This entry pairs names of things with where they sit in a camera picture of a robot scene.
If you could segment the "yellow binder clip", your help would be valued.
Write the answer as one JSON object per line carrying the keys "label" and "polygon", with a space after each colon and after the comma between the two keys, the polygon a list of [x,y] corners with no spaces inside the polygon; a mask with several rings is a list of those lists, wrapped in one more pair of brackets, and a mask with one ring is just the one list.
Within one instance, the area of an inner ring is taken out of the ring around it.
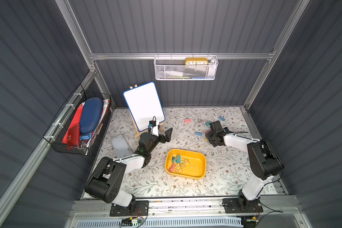
{"label": "yellow binder clip", "polygon": [[179,173],[180,171],[182,171],[183,168],[185,168],[185,164],[184,164],[184,163],[177,163],[177,164],[175,165],[175,171],[176,171],[177,173]]}

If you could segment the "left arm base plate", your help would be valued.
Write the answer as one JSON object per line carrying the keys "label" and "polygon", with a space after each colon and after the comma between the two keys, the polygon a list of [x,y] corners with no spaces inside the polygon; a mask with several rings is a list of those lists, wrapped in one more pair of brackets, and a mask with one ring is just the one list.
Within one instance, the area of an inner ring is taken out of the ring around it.
{"label": "left arm base plate", "polygon": [[127,207],[112,204],[109,216],[110,217],[137,217],[148,215],[149,201],[148,200],[134,200]]}

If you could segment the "yellow plastic storage box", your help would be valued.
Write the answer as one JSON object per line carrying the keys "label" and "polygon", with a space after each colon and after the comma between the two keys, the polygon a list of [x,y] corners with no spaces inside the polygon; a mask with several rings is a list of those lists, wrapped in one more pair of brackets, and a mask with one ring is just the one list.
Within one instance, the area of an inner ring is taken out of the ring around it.
{"label": "yellow plastic storage box", "polygon": [[[187,158],[189,161],[184,163],[185,168],[183,168],[183,170],[179,173],[170,173],[168,172],[168,169],[173,164],[172,157],[176,157],[177,155]],[[204,178],[204,176],[206,175],[207,160],[203,154],[198,152],[182,149],[171,149],[167,154],[164,167],[167,173],[170,175],[199,180]]]}

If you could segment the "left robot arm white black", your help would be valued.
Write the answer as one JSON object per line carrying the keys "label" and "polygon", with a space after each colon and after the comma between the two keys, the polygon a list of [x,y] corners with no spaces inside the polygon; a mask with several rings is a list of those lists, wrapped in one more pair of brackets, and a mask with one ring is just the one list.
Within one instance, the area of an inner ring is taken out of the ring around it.
{"label": "left robot arm white black", "polygon": [[142,169],[152,158],[152,151],[159,143],[171,141],[173,129],[163,135],[146,132],[140,135],[139,145],[134,154],[121,159],[103,157],[85,185],[85,192],[90,196],[120,207],[129,207],[135,201],[134,195],[121,189],[125,174]]}

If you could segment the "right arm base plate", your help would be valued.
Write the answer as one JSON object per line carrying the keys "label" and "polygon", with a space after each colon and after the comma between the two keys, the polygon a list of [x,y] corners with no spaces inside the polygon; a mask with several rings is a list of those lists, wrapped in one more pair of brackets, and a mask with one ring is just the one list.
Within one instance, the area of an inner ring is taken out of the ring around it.
{"label": "right arm base plate", "polygon": [[262,213],[263,207],[259,199],[246,200],[244,198],[224,198],[222,206],[227,214]]}

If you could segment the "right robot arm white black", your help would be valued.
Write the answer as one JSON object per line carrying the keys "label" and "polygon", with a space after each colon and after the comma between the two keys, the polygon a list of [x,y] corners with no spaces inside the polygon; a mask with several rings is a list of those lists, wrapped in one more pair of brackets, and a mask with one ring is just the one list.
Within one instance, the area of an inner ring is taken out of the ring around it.
{"label": "right robot arm white black", "polygon": [[230,146],[248,153],[252,174],[238,194],[237,206],[239,210],[246,211],[258,205],[263,188],[273,183],[273,177],[282,175],[284,169],[273,143],[240,136],[238,132],[223,128],[220,121],[211,122],[205,135],[213,147]]}

